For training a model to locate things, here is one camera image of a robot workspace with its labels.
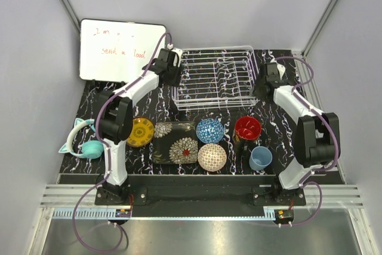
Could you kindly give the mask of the white wire dish rack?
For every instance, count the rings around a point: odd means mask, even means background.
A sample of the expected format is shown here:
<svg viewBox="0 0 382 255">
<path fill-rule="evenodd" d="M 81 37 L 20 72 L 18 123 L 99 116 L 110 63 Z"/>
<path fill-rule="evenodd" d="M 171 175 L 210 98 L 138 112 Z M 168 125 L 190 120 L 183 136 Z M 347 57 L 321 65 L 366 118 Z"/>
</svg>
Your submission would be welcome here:
<svg viewBox="0 0 382 255">
<path fill-rule="evenodd" d="M 259 68 L 250 46 L 188 48 L 181 57 L 180 84 L 172 89 L 178 110 L 254 106 Z"/>
</svg>

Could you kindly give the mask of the blue patterned bowl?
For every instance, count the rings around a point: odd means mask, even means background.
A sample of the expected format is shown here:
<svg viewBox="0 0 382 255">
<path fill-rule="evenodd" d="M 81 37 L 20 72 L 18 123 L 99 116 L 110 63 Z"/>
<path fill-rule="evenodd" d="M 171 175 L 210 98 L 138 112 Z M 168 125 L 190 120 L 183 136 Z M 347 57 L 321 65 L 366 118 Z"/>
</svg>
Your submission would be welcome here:
<svg viewBox="0 0 382 255">
<path fill-rule="evenodd" d="M 196 135 L 202 143 L 218 143 L 224 137 L 223 124 L 217 119 L 203 119 L 196 126 Z"/>
</svg>

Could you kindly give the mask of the red white patterned bowl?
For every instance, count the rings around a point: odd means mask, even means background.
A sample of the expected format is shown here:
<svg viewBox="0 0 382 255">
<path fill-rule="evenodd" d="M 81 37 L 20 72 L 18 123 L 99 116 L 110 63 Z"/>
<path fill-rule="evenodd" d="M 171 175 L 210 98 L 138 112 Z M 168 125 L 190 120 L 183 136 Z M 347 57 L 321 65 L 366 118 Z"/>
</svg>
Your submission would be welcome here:
<svg viewBox="0 0 382 255">
<path fill-rule="evenodd" d="M 198 152 L 198 163 L 206 171 L 221 170 L 227 161 L 225 150 L 218 144 L 203 145 Z"/>
</svg>

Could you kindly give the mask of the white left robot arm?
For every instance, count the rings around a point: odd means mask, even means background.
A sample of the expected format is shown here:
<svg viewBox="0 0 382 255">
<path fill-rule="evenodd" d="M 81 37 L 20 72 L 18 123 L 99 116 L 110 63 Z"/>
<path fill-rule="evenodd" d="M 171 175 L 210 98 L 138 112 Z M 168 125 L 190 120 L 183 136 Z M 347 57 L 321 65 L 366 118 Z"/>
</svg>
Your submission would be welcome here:
<svg viewBox="0 0 382 255">
<path fill-rule="evenodd" d="M 97 139 L 104 147 L 102 185 L 108 190 L 108 198 L 117 205 L 124 204 L 129 197 L 129 190 L 123 185 L 128 178 L 125 147 L 133 130 L 133 108 L 159 84 L 179 86 L 182 55 L 183 50 L 179 48 L 162 48 L 135 80 L 117 90 L 98 94 L 94 126 Z"/>
</svg>

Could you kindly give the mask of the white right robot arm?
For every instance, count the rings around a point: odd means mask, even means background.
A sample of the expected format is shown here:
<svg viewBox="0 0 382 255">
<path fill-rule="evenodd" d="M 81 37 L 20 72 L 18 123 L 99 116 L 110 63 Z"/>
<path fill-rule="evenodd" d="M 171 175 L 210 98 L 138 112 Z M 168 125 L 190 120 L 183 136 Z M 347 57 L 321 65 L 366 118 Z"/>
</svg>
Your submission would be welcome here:
<svg viewBox="0 0 382 255">
<path fill-rule="evenodd" d="M 282 79 L 285 68 L 278 63 L 260 66 L 254 84 L 254 94 L 262 100 L 272 100 L 295 122 L 292 134 L 294 159 L 278 175 L 278 186 L 271 190 L 274 203 L 284 205 L 292 191 L 302 187 L 316 172 L 330 170 L 340 157 L 339 118 L 309 103 L 297 86 Z"/>
</svg>

